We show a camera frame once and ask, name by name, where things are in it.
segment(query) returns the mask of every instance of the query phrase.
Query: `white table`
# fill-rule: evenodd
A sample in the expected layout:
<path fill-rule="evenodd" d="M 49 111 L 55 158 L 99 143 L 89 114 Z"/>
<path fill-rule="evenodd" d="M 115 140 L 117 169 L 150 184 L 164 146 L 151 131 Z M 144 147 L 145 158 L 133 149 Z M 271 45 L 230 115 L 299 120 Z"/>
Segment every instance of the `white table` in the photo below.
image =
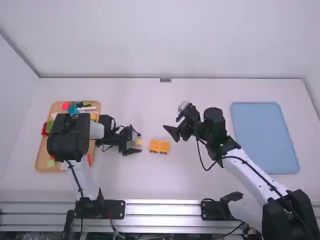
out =
<path fill-rule="evenodd" d="M 162 125 L 177 125 L 177 107 L 192 102 L 199 112 L 223 110 L 226 128 L 234 136 L 230 105 L 233 102 L 277 102 L 281 106 L 300 164 L 298 174 L 273 177 L 288 188 L 303 189 L 320 201 L 320 123 L 301 79 L 43 79 L 33 96 L 24 125 L 0 182 L 0 200 L 61 201 L 75 199 L 76 186 L 66 173 L 38 173 L 34 163 L 41 129 L 51 104 L 58 100 L 97 100 L 101 114 L 118 125 L 132 124 L 142 133 L 143 152 L 122 156 L 116 148 L 96 149 L 91 172 L 108 199 L 201 200 L 219 199 L 234 191 L 249 193 L 218 165 L 205 172 L 196 142 L 175 143 Z M 168 139 L 168 155 L 148 152 L 150 139 Z M 211 160 L 201 149 L 204 164 Z"/>

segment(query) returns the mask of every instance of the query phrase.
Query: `wooden board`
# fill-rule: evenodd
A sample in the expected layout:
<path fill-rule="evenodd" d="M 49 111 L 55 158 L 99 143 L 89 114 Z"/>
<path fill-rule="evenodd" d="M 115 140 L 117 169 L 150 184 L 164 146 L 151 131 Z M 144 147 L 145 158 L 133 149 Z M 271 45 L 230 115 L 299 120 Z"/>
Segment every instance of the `wooden board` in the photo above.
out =
<path fill-rule="evenodd" d="M 52 120 L 51 114 L 53 113 L 59 113 L 59 114 L 66 113 L 67 111 L 62 109 L 62 104 L 65 102 L 71 102 L 71 101 L 56 101 L 55 103 L 53 103 L 50 107 L 50 111 L 46 121 Z M 101 108 L 100 103 L 98 101 L 91 101 L 91 100 L 90 102 L 93 107 L 96 107 L 96 111 L 100 113 L 100 108 Z M 52 166 L 52 167 L 48 166 L 48 162 L 52 160 L 52 158 L 50 157 L 47 151 L 47 139 L 48 139 L 48 136 L 42 137 L 39 151 L 36 156 L 36 160 L 34 164 L 35 170 L 40 173 L 65 172 L 65 170 L 61 170 L 60 162 L 57 162 L 55 166 Z M 92 166 L 95 159 L 94 158 L 95 157 L 95 140 L 90 140 L 88 153 L 90 155 L 90 162 Z"/>

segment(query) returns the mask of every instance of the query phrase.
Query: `yellow toy car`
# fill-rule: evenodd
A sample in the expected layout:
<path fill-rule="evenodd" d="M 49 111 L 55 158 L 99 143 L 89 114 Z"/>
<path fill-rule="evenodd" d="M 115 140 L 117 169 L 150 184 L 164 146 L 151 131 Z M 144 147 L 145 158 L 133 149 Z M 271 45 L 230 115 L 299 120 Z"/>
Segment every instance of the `yellow toy car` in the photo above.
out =
<path fill-rule="evenodd" d="M 164 155 L 168 154 L 170 152 L 170 142 L 152 139 L 150 141 L 149 151 L 153 154 L 155 153 L 161 153 Z"/>

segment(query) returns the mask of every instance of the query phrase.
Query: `black clamp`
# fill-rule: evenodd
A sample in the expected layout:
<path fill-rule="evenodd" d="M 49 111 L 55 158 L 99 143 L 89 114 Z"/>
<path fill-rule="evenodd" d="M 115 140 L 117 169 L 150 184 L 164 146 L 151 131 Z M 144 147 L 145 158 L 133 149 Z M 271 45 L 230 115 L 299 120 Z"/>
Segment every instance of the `black clamp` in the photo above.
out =
<path fill-rule="evenodd" d="M 212 220 L 236 220 L 228 207 L 230 201 L 238 201 L 243 198 L 243 193 L 235 191 L 215 201 L 211 198 L 205 198 L 201 201 L 201 218 L 204 221 Z"/>

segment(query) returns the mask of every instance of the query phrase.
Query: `light blue mat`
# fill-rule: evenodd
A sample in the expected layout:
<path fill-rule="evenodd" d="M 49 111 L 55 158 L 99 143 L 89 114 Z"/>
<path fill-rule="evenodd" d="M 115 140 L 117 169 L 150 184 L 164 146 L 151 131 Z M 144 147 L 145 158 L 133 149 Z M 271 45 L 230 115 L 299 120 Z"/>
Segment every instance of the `light blue mat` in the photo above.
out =
<path fill-rule="evenodd" d="M 231 115 L 236 141 L 268 174 L 300 170 L 284 115 L 275 102 L 234 102 Z"/>

